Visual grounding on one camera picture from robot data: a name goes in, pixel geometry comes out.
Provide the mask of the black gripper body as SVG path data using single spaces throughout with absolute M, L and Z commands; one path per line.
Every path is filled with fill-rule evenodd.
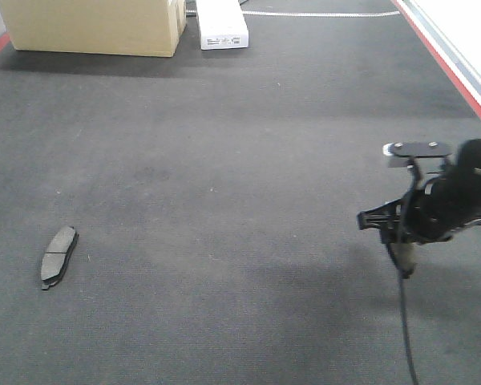
M 481 139 L 461 144 L 455 162 L 438 141 L 390 143 L 382 151 L 391 167 L 408 168 L 412 183 L 403 197 L 361 211 L 360 230 L 377 229 L 385 245 L 426 244 L 481 225 Z

